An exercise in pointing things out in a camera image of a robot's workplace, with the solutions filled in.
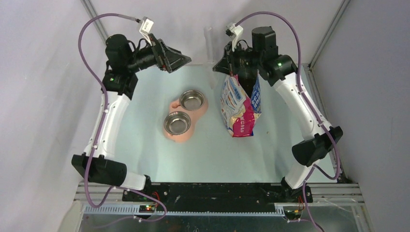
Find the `clear plastic scoop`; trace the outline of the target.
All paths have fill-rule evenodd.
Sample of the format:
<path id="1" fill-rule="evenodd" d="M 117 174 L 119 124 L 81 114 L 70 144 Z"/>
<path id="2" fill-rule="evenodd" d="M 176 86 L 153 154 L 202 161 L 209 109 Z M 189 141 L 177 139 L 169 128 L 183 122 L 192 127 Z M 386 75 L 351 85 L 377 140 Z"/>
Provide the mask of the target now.
<path id="1" fill-rule="evenodd" d="M 211 89 L 216 87 L 216 77 L 212 71 L 213 65 L 215 63 L 214 59 L 214 46 L 213 46 L 213 28 L 204 27 L 204 37 L 206 45 L 207 61 L 205 63 L 205 72 L 207 74 L 208 83 Z"/>

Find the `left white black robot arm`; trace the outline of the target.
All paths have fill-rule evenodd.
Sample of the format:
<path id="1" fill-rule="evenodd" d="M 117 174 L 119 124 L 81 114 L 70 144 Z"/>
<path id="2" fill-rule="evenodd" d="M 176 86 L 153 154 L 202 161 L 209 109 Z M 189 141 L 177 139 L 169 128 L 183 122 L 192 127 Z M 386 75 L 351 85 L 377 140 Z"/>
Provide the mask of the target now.
<path id="1" fill-rule="evenodd" d="M 191 62 L 191 58 L 167 46 L 153 34 L 145 47 L 135 46 L 122 34 L 106 40 L 106 70 L 102 80 L 102 103 L 92 138 L 81 155 L 73 155 L 72 166 L 86 180 L 126 189 L 134 189 L 141 201 L 148 201 L 153 188 L 147 176 L 131 171 L 115 160 L 115 148 L 121 121 L 129 106 L 138 78 L 137 72 L 156 66 L 172 73 Z"/>

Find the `pink pet food bag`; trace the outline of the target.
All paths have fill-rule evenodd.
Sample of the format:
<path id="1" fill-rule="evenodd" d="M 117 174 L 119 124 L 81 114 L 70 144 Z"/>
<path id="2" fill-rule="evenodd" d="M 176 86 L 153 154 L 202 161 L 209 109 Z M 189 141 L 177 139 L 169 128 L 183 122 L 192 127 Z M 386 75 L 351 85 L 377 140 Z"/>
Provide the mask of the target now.
<path id="1" fill-rule="evenodd" d="M 248 96 L 238 81 L 238 76 L 226 76 L 221 90 L 220 109 L 226 130 L 232 137 L 253 136 L 253 129 L 261 110 L 259 79 L 251 86 Z"/>

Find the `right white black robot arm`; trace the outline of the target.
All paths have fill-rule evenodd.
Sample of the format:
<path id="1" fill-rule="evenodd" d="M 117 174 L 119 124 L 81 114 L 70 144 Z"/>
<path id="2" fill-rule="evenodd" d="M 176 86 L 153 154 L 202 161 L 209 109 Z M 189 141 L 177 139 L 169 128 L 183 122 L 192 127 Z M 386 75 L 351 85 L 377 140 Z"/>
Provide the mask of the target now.
<path id="1" fill-rule="evenodd" d="M 295 164 L 282 180 L 282 198 L 294 202 L 310 171 L 335 147 L 343 131 L 321 114 L 292 58 L 278 53 L 276 33 L 271 27 L 254 28 L 252 46 L 240 44 L 242 33 L 239 25 L 228 27 L 226 34 L 231 41 L 213 67 L 213 71 L 226 75 L 220 96 L 221 115 L 233 137 L 252 136 L 261 114 L 259 80 L 266 80 L 283 98 L 303 137 L 292 147 Z"/>

